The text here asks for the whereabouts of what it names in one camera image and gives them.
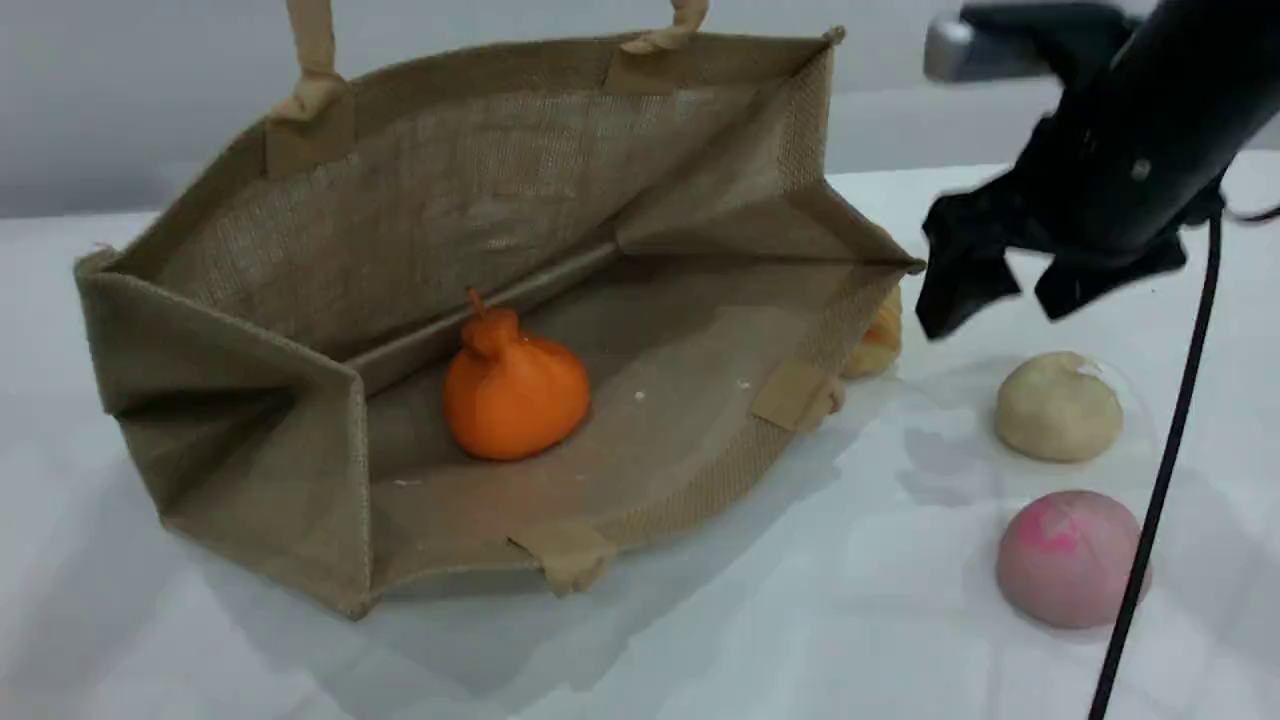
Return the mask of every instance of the orange play dough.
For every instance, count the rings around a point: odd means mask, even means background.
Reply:
[[[561,442],[591,406],[586,368],[564,346],[520,332],[508,307],[485,307],[462,327],[462,351],[444,378],[444,419],[468,454],[520,460]]]

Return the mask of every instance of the play dough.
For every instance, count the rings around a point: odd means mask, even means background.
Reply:
[[[520,460],[561,442],[586,418],[586,368],[564,346],[520,329],[509,307],[485,307],[462,325],[462,350],[444,377],[444,420],[462,450]]]
[[[1124,428],[1120,401],[1075,352],[1050,352],[1023,363],[996,400],[996,433],[1037,460],[1083,462],[1102,455]]]
[[[872,318],[870,327],[863,333],[863,338],[854,347],[841,375],[845,378],[861,378],[865,375],[878,375],[897,360],[902,354],[902,288],[893,286],[888,297],[881,304]]]
[[[1096,492],[1046,495],[1019,512],[1000,541],[996,580],[1005,600],[1056,628],[1115,621],[1138,548],[1138,521]],[[1151,585],[1151,568],[1143,594]]]

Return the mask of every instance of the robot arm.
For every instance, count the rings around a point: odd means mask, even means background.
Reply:
[[[1053,256],[1036,286],[1051,319],[1181,268],[1179,228],[1222,211],[1228,165],[1280,111],[1280,3],[1164,0],[1144,22],[1092,3],[973,5],[929,31],[936,81],[1044,73],[1062,99],[1014,167],[929,210],[916,314],[931,338],[1020,293],[1007,247]]]

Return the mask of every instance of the bag handle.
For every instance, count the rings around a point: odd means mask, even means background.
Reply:
[[[302,74],[293,92],[271,108],[268,119],[307,123],[346,95],[348,87],[334,69],[337,51],[330,0],[287,0],[285,4]],[[631,55],[652,55],[684,47],[707,19],[708,4],[709,0],[671,0],[675,10],[671,26],[628,40],[621,50]]]
[[[751,414],[792,433],[813,432],[845,406],[845,386],[799,359],[785,360],[751,401]]]

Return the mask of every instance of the dough ball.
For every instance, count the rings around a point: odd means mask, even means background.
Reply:
[[[845,378],[878,375],[902,354],[902,287],[893,286],[884,302],[881,302],[870,327],[863,333],[863,340],[845,361],[841,373]]]
[[[1098,366],[1075,352],[1023,363],[1000,386],[996,433],[1037,460],[1084,462],[1102,455],[1124,429],[1124,411]]]
[[[1056,628],[1115,623],[1138,550],[1138,520],[1096,492],[1046,495],[1000,541],[996,580],[1010,605]],[[1146,597],[1151,566],[1143,578]]]

